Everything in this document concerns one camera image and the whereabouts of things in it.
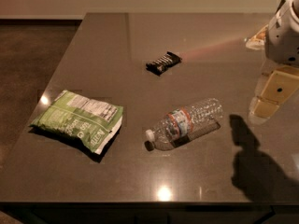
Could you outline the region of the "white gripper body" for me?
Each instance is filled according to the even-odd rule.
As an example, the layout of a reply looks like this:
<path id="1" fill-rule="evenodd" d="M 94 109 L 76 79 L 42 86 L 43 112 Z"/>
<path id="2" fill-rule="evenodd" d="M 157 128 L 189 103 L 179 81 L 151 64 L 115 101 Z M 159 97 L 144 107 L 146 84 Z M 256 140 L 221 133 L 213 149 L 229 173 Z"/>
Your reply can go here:
<path id="1" fill-rule="evenodd" d="M 299 66 L 299 18 L 285 3 L 268 23 L 265 54 L 275 63 Z"/>

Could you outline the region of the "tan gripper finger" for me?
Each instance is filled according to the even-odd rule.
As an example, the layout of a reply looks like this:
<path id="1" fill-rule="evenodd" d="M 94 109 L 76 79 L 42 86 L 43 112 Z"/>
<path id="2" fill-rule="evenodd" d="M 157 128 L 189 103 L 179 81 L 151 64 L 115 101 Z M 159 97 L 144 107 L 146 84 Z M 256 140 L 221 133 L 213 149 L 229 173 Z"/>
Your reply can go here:
<path id="1" fill-rule="evenodd" d="M 249 105 L 249 121 L 257 125 L 265 123 L 298 90 L 297 67 L 281 65 L 263 71 L 256 86 L 255 96 Z"/>
<path id="2" fill-rule="evenodd" d="M 265 25 L 259 32 L 252 36 L 249 40 L 246 41 L 246 47 L 248 49 L 260 50 L 264 49 L 265 37 L 268 26 Z"/>

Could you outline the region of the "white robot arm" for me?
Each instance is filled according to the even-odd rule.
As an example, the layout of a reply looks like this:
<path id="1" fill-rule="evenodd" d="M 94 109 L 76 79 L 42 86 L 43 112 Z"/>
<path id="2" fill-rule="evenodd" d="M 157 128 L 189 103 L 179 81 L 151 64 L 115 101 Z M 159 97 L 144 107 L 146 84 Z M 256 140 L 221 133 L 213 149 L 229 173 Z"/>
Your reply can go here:
<path id="1" fill-rule="evenodd" d="M 246 47 L 265 54 L 249 105 L 250 122 L 263 124 L 299 89 L 299 0 L 281 0 L 274 17 Z"/>

